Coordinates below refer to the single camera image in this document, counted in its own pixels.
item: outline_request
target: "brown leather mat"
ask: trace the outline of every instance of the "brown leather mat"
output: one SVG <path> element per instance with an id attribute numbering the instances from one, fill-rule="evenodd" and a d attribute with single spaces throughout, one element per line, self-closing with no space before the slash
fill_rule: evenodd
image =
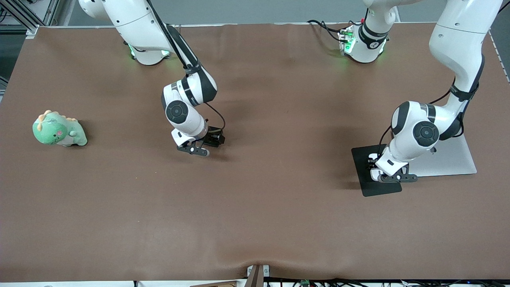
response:
<path id="1" fill-rule="evenodd" d="M 183 28 L 227 120 L 209 158 L 170 135 L 160 95 L 177 59 L 142 66 L 114 29 L 41 28 L 0 105 L 0 281 L 230 279 L 256 262 L 296 278 L 509 278 L 510 88 L 489 38 L 465 119 L 478 174 L 371 198 L 357 182 L 351 148 L 452 82 L 433 27 L 395 25 L 365 65 L 317 26 Z M 37 142 L 46 109 L 89 143 Z"/>

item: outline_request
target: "stuffed dinosaur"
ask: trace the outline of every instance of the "stuffed dinosaur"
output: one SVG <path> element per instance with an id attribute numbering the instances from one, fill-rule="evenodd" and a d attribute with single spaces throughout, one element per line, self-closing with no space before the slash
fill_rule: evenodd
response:
<path id="1" fill-rule="evenodd" d="M 84 146 L 87 137 L 75 118 L 47 110 L 32 125 L 35 138 L 45 145 Z"/>

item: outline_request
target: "cable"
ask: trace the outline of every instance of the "cable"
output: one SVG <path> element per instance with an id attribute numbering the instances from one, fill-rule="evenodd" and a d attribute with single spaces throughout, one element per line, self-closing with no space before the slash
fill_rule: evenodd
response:
<path id="1" fill-rule="evenodd" d="M 342 42 L 342 43 L 347 43 L 348 42 L 347 40 L 341 40 L 341 39 L 335 37 L 333 34 L 331 34 L 331 32 L 338 33 L 340 30 L 335 30 L 335 29 L 332 29 L 332 28 L 328 27 L 324 21 L 319 22 L 317 20 L 308 20 L 307 23 L 317 23 L 320 27 L 326 29 L 326 31 L 331 36 L 331 38 L 335 39 L 338 42 Z"/>
<path id="2" fill-rule="evenodd" d="M 363 25 L 363 24 L 361 24 L 361 23 L 360 23 L 360 24 L 358 24 L 358 23 L 356 23 L 356 22 L 354 22 L 354 21 L 352 21 L 352 20 L 349 20 L 349 24 L 353 24 L 353 25 L 355 25 L 355 26 L 361 26 L 361 25 Z"/>
<path id="3" fill-rule="evenodd" d="M 150 0 L 146 0 L 146 1 L 149 4 L 150 8 L 152 9 L 152 12 L 154 13 L 154 16 L 156 17 L 156 21 L 158 21 L 158 24 L 159 24 L 161 30 L 163 30 L 163 34 L 165 34 L 166 38 L 168 39 L 168 42 L 170 42 L 170 45 L 172 46 L 172 48 L 174 49 L 175 53 L 177 54 L 177 57 L 179 58 L 179 60 L 183 64 L 184 69 L 187 69 L 188 66 L 186 65 L 186 62 L 182 58 L 181 54 L 179 53 L 179 50 L 177 49 L 177 46 L 173 42 L 172 36 L 170 35 L 170 32 L 168 31 L 168 29 L 166 29 L 163 21 L 161 20 L 161 18 L 159 17 L 158 13 L 154 9 L 154 6 L 152 5 L 152 2 Z"/>
<path id="4" fill-rule="evenodd" d="M 5 17 L 7 17 L 7 10 L 5 10 L 4 8 L 0 8 L 0 23 L 2 23 L 4 20 L 5 20 Z"/>
<path id="5" fill-rule="evenodd" d="M 213 106 L 211 106 L 211 104 L 206 103 L 206 105 L 208 105 L 213 111 L 215 111 L 218 114 L 218 116 L 220 116 L 221 120 L 223 121 L 223 127 L 219 128 L 217 130 L 208 131 L 208 133 L 216 133 L 216 132 L 222 131 L 226 125 L 225 118 L 223 117 L 223 115 L 221 115 L 221 113 L 219 111 L 217 111 Z"/>
<path id="6" fill-rule="evenodd" d="M 506 2 L 506 4 L 503 5 L 503 7 L 501 7 L 501 9 L 499 9 L 498 14 L 501 13 L 501 11 L 503 11 L 503 9 L 505 9 L 505 7 L 508 6 L 508 4 L 510 4 L 510 1 Z"/>
<path id="7" fill-rule="evenodd" d="M 463 134 L 464 134 L 464 115 L 466 114 L 466 110 L 468 109 L 468 106 L 469 106 L 469 103 L 470 103 L 470 102 L 471 102 L 471 101 L 468 101 L 468 102 L 466 103 L 466 106 L 464 107 L 464 111 L 462 112 L 461 117 L 460 117 L 460 119 L 459 119 L 459 121 L 461 122 L 461 133 L 460 133 L 460 134 L 458 134 L 458 135 L 454 135 L 453 137 L 460 137 L 461 135 L 463 135 Z"/>
<path id="8" fill-rule="evenodd" d="M 444 98 L 445 98 L 447 95 L 449 95 L 449 94 L 450 94 L 450 90 L 448 90 L 448 91 L 446 92 L 446 94 L 444 94 L 444 95 L 442 95 L 441 97 L 439 97 L 439 98 L 437 98 L 437 99 L 433 100 L 433 101 L 432 101 L 432 102 L 430 102 L 429 104 L 431 105 L 431 104 L 437 103 L 437 102 L 439 102 L 440 100 L 444 99 Z"/>
<path id="9" fill-rule="evenodd" d="M 381 136 L 381 139 L 379 140 L 379 144 L 377 145 L 377 160 L 379 160 L 379 158 L 381 157 L 381 144 L 383 143 L 383 140 L 384 139 L 384 136 L 390 131 L 391 129 L 391 125 L 386 129 L 386 131 L 383 133 L 383 135 Z"/>

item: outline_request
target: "green led light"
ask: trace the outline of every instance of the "green led light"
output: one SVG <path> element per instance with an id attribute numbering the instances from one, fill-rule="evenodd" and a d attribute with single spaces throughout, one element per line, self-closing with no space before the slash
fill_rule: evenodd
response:
<path id="1" fill-rule="evenodd" d="M 128 47 L 129 47 L 129 50 L 131 50 L 131 56 L 133 56 L 133 58 L 135 58 L 135 51 L 133 51 L 133 47 L 131 47 L 131 45 L 127 44 Z"/>
<path id="2" fill-rule="evenodd" d="M 345 44 L 345 52 L 346 53 L 352 52 L 352 47 L 354 47 L 354 44 L 356 44 L 356 38 L 351 37 L 349 42 Z"/>
<path id="3" fill-rule="evenodd" d="M 384 41 L 381 45 L 381 50 L 379 50 L 379 54 L 384 51 L 384 45 L 386 44 L 386 41 Z"/>

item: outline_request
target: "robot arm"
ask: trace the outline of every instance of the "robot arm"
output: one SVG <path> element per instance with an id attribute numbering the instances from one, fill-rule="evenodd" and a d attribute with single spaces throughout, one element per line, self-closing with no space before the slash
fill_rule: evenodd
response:
<path id="1" fill-rule="evenodd" d="M 177 55 L 186 75 L 164 87 L 161 103 L 175 128 L 172 137 L 178 150 L 207 156 L 209 151 L 202 148 L 203 144 L 217 147 L 224 142 L 222 128 L 209 127 L 194 108 L 214 99 L 216 82 L 180 33 L 161 21 L 150 0 L 79 0 L 79 3 L 91 17 L 110 19 L 140 63 L 157 64 L 166 56 L 162 51 Z"/>
<path id="2" fill-rule="evenodd" d="M 478 89 L 483 70 L 483 40 L 502 0 L 449 0 L 432 36 L 432 55 L 455 73 L 448 102 L 434 106 L 405 102 L 393 113 L 394 138 L 380 157 L 372 178 L 393 176 L 410 161 L 461 130 L 466 108 Z"/>

